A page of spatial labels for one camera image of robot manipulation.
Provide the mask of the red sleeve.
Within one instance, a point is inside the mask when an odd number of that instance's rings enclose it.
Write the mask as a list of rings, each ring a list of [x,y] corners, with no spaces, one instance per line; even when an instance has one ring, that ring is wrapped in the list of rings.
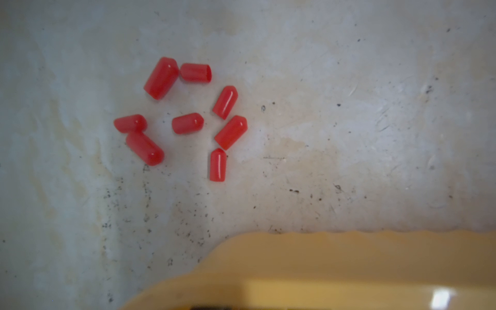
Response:
[[[175,84],[179,73],[175,59],[162,57],[149,76],[144,90],[151,98],[161,100]]]
[[[160,164],[164,158],[164,151],[143,132],[131,132],[126,137],[126,144],[148,166]]]
[[[236,87],[233,85],[225,86],[213,107],[213,112],[222,120],[226,120],[237,99],[238,91]]]
[[[226,179],[227,155],[223,149],[215,149],[210,156],[209,179],[224,182]]]
[[[246,118],[243,116],[234,116],[214,137],[214,140],[226,151],[243,136],[247,129]]]
[[[204,118],[199,113],[191,113],[173,119],[172,128],[176,134],[190,134],[202,130]]]
[[[180,76],[191,83],[210,83],[213,77],[209,65],[196,63],[184,63],[180,67]]]
[[[120,133],[143,132],[147,129],[148,124],[144,116],[134,114],[117,118],[114,120],[114,126]]]

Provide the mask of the yellow plastic storage box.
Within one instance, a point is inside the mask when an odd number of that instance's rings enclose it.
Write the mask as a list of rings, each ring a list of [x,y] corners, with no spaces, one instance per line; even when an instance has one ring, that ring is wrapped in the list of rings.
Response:
[[[494,309],[494,232],[247,233],[125,309]]]

